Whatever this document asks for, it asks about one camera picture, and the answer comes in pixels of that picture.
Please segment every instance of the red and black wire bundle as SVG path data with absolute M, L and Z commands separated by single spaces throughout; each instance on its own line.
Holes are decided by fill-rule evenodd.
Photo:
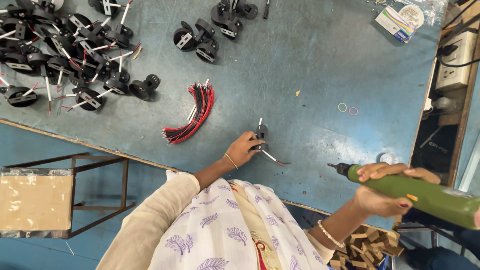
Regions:
M 215 102 L 215 93 L 212 84 L 194 83 L 188 87 L 188 91 L 192 94 L 197 111 L 192 116 L 192 121 L 180 128 L 163 127 L 164 138 L 170 144 L 177 144 L 190 137 L 200 125 L 207 119 Z

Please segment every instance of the gold bangle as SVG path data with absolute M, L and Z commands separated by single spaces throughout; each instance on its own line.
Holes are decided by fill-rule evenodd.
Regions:
M 341 243 L 339 243 L 337 240 L 333 239 L 333 237 L 325 230 L 325 228 L 322 226 L 322 221 L 321 220 L 318 220 L 317 221 L 317 224 L 318 224 L 318 227 L 320 227 L 320 229 L 322 229 L 323 233 L 328 237 L 328 239 L 332 240 L 332 242 L 337 245 L 338 247 L 340 248 L 343 248 L 345 247 L 345 243 L 342 241 Z
M 225 153 L 225 155 L 233 163 L 233 166 L 235 166 L 235 168 L 237 168 L 237 170 L 238 170 L 239 168 L 237 167 L 237 165 L 235 165 L 235 162 L 233 162 L 233 160 L 230 158 L 230 156 L 227 153 Z

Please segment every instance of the electric screwdriver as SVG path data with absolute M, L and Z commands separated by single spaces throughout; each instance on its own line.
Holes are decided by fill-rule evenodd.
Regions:
M 480 197 L 452 189 L 450 187 L 429 183 L 399 175 L 386 175 L 378 180 L 369 179 L 360 182 L 358 164 L 328 163 L 338 174 L 350 181 L 367 186 L 387 196 L 409 198 L 413 207 L 436 216 L 445 221 L 472 230 L 480 230 Z

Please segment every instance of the power socket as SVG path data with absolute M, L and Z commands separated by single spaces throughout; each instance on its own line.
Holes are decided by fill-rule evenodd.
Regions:
M 472 32 L 464 32 L 456 36 L 446 45 L 455 44 L 458 48 L 449 56 L 443 56 L 443 62 L 451 65 L 460 65 L 472 61 L 476 40 L 477 34 Z M 468 84 L 470 69 L 471 65 L 459 68 L 441 65 L 438 70 L 436 89 L 448 92 L 465 87 Z

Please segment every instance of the woman's hand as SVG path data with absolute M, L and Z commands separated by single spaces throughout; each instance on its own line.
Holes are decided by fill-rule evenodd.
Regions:
M 440 178 L 428 170 L 423 168 L 409 169 L 408 166 L 403 163 L 395 165 L 389 165 L 385 162 L 368 164 L 358 169 L 357 174 L 360 175 L 359 180 L 361 182 L 370 179 L 370 181 L 375 181 L 386 175 L 400 174 L 406 177 L 420 178 L 429 183 L 440 183 Z M 412 202 L 407 198 L 388 197 L 363 185 L 357 189 L 353 200 L 362 210 L 366 211 L 366 213 L 385 218 L 406 214 L 412 207 Z
M 240 167 L 249 161 L 253 155 L 260 152 L 260 150 L 250 150 L 250 148 L 263 143 L 265 143 L 265 141 L 257 140 L 257 136 L 255 136 L 253 131 L 244 132 L 240 138 L 234 141 L 226 151 L 232 160 L 230 160 L 227 156 L 223 156 L 222 159 L 228 160 L 229 163 L 233 162 L 237 167 Z

